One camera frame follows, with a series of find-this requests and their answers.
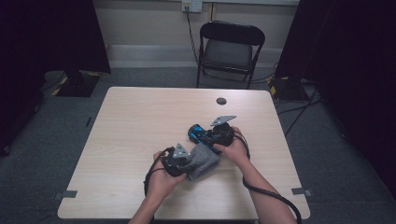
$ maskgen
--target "wall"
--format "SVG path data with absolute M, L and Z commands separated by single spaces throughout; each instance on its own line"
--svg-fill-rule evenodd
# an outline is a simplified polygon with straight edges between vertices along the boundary
M 107 45 L 191 48 L 189 25 L 180 2 L 94 0 L 94 4 Z M 274 54 L 272 61 L 276 62 L 295 11 L 296 6 L 203 3 L 202 13 L 190 14 L 191 30 L 198 45 L 199 29 L 211 16 L 213 20 L 255 25 L 266 34 L 263 53 L 267 58 Z

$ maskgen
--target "black cable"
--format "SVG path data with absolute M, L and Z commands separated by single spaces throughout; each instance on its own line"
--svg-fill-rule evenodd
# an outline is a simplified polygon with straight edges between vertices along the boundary
M 237 135 L 235 135 L 234 137 L 236 137 L 237 139 L 239 139 L 240 141 L 242 141 L 242 143 L 243 143 L 244 146 L 245 146 L 245 150 L 246 150 L 246 152 L 247 152 L 247 157 L 248 157 L 248 159 L 250 160 L 250 152 L 249 152 L 249 149 L 248 149 L 248 142 L 247 142 L 245 136 L 242 135 L 240 132 L 237 132 L 237 131 L 234 131 L 234 132 L 235 132 L 235 133 L 239 133 L 239 134 L 241 135 L 241 137 L 240 137 L 240 136 L 237 136 Z M 282 197 L 280 194 L 274 193 L 274 192 L 272 192 L 272 191 L 270 191 L 270 190 L 267 190 L 267 189 L 260 189 L 260 188 L 253 187 L 253 186 L 249 185 L 249 183 L 245 180 L 244 177 L 242 177 L 242 183 L 243 183 L 243 185 L 245 186 L 245 188 L 247 188 L 247 189 L 250 189 L 250 190 L 252 190 L 252 191 L 258 192 L 258 193 L 260 193 L 260 194 L 264 194 L 264 195 L 267 195 L 267 196 L 276 198 L 276 199 L 280 200 L 282 203 L 285 203 L 287 206 L 289 206 L 289 207 L 293 210 L 293 212 L 294 212 L 294 214 L 296 215 L 296 218 L 297 218 L 297 223 L 298 223 L 298 224 L 303 223 L 302 218 L 301 218 L 300 211 L 299 211 L 298 208 L 297 208 L 291 201 L 289 201 L 288 199 L 286 199 L 286 198 Z
M 252 83 L 252 84 L 258 84 L 258 83 L 265 83 L 265 82 L 268 82 L 267 78 L 273 76 L 274 74 L 275 74 L 275 73 L 271 73 L 270 75 L 268 75 L 268 76 L 266 76 L 266 77 L 260 77 L 260 78 L 257 78 L 257 79 L 252 79 L 250 83 Z
M 192 46 L 192 53 L 194 54 L 195 62 L 198 64 L 198 58 L 197 58 L 197 53 L 196 53 L 195 43 L 194 43 L 194 37 L 192 36 L 192 31 L 191 31 L 190 9 L 188 7 L 184 7 L 184 9 L 186 10 L 187 22 L 189 23 L 190 42 L 191 42 L 191 46 Z
M 290 112 L 290 111 L 299 110 L 299 109 L 304 109 L 305 107 L 308 107 L 308 106 L 310 106 L 310 105 L 315 105 L 315 104 L 319 103 L 320 101 L 321 101 L 321 97 L 320 97 L 318 100 L 316 100 L 314 103 L 312 103 L 312 104 L 302 105 L 302 106 L 299 106 L 299 107 L 295 107 L 295 108 L 293 108 L 293 109 L 287 109 L 287 110 L 281 111 L 281 112 L 279 112 L 279 113 L 277 113 L 277 114 L 278 114 L 278 115 L 281 115 L 281 114 L 284 114 L 284 113 L 288 113 L 288 112 Z
M 256 187 L 253 187 L 253 186 L 249 185 L 249 183 L 245 180 L 244 177 L 242 177 L 242 183 L 244 184 L 245 188 L 247 188 L 247 189 L 253 190 L 253 191 L 258 192 L 260 194 L 265 194 L 267 196 L 276 198 L 276 199 L 280 200 L 282 203 L 287 204 L 293 210 L 294 214 L 296 215 L 297 223 L 298 224 L 303 223 L 300 211 L 298 210 L 296 205 L 294 205 L 291 201 L 289 201 L 286 198 L 282 197 L 280 194 L 274 193 L 274 192 L 272 192 L 270 190 L 259 189 L 259 188 L 256 188 Z
M 211 12 L 210 12 L 210 20 L 213 21 L 213 6 L 215 5 L 215 3 L 212 3 L 212 8 L 211 8 Z
M 159 171 L 159 170 L 164 170 L 165 168 L 158 168 L 154 170 L 154 166 L 157 164 L 157 162 L 161 159 L 162 155 L 165 154 L 165 152 L 169 152 L 171 149 L 171 147 L 168 147 L 167 149 L 165 149 L 164 151 L 162 151 L 160 153 L 160 155 L 158 155 L 158 157 L 154 160 L 154 162 L 152 163 L 152 165 L 150 166 L 150 168 L 148 169 L 148 173 L 146 174 L 146 178 L 145 181 L 143 181 L 144 184 L 144 190 L 145 190 L 145 196 L 148 195 L 148 191 L 149 191 L 149 179 L 151 178 L 152 173 Z M 152 217 L 150 224 L 154 223 L 154 217 Z
M 289 126 L 288 130 L 285 132 L 285 137 L 288 135 L 288 133 L 289 133 L 289 131 L 291 130 L 291 128 L 292 128 L 292 127 L 294 126 L 294 124 L 297 122 L 297 119 L 304 113 L 304 111 L 305 111 L 310 105 L 312 105 L 311 102 L 312 102 L 312 100 L 314 99 L 315 93 L 317 92 L 317 90 L 318 90 L 318 87 L 315 88 L 315 91 L 314 91 L 314 93 L 312 93 L 312 96 L 311 96 L 311 98 L 309 99 L 309 102 L 303 107 L 303 110 L 300 111 L 300 114 L 297 116 L 297 118 L 293 121 L 293 123 Z

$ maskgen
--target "dark curtain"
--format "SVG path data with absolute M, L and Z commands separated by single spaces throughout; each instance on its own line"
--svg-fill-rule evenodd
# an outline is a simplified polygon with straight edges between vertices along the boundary
M 1 139 L 48 71 L 110 73 L 92 0 L 1 1 L 0 44 Z

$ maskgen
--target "wooden tabletop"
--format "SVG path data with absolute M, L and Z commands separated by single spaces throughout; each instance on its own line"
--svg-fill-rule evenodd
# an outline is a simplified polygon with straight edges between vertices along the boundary
M 226 105 L 217 104 L 223 97 Z M 229 124 L 247 139 L 251 161 L 303 218 L 310 211 L 273 101 L 267 91 L 113 87 L 92 127 L 63 198 L 60 218 L 131 218 L 144 199 L 143 181 L 152 155 L 180 143 L 195 146 L 193 124 L 211 129 L 218 116 L 236 115 Z M 200 179 L 177 186 L 155 214 L 158 219 L 257 219 L 237 167 L 221 157 Z

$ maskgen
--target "electrical outlet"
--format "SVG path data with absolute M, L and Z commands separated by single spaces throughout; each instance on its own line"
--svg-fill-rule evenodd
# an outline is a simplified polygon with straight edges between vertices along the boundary
M 181 11 L 187 11 L 186 8 L 189 9 L 189 12 L 192 12 L 191 1 L 181 1 Z
M 189 12 L 202 12 L 202 1 L 181 1 L 181 11 L 186 11 L 186 7 Z

